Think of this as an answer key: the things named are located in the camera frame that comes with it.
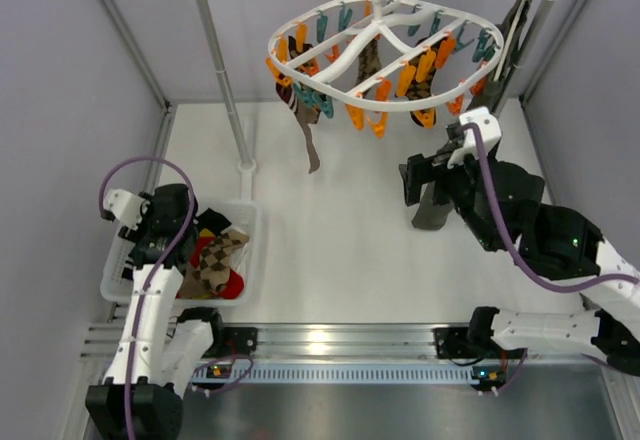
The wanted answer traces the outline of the dark yellow argyle sock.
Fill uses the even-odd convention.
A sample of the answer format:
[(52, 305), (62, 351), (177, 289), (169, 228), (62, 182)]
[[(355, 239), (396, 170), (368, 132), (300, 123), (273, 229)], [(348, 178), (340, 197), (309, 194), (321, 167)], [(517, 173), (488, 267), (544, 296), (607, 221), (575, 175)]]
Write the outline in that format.
[[(439, 40), (438, 42), (434, 43), (431, 46), (431, 49), (435, 52), (436, 55), (439, 52), (439, 48), (442, 42), (443, 40)], [(417, 55), (413, 59), (409, 60), (409, 65), (412, 65), (417, 69), (419, 66), (420, 56), (421, 55)], [(435, 63), (434, 63), (434, 65), (430, 67), (423, 81), (419, 82), (415, 78), (412, 80), (405, 96), (411, 101), (430, 97), (432, 95), (431, 93), (432, 83), (437, 72), (438, 72), (438, 69), (435, 67)], [(433, 113), (434, 113), (433, 125), (435, 125), (437, 122), (437, 113), (435, 112), (435, 110)], [(418, 127), (424, 127), (424, 125), (420, 122), (420, 119), (416, 116), (415, 111), (410, 112), (410, 118)]]

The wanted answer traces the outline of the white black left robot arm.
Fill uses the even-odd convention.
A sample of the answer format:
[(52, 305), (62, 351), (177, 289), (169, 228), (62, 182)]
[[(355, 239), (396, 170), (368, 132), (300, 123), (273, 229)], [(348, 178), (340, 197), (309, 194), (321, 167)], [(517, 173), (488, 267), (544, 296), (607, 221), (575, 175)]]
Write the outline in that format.
[(189, 182), (140, 194), (104, 188), (99, 211), (133, 244), (133, 285), (116, 352), (85, 406), (104, 439), (175, 439), (191, 378), (224, 331), (217, 309), (192, 307), (166, 336), (198, 239), (197, 200)]

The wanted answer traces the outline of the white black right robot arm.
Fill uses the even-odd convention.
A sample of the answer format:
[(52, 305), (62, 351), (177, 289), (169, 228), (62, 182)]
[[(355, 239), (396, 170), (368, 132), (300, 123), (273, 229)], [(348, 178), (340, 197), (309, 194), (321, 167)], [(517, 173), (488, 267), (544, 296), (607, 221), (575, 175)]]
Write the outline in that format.
[(540, 176), (486, 152), (456, 163), (451, 144), (409, 157), (399, 173), (406, 205), (455, 211), (483, 250), (507, 252), (542, 289), (592, 305), (565, 314), (479, 306), (467, 326), (475, 349), (575, 353), (639, 374), (639, 272), (584, 215), (544, 203)]

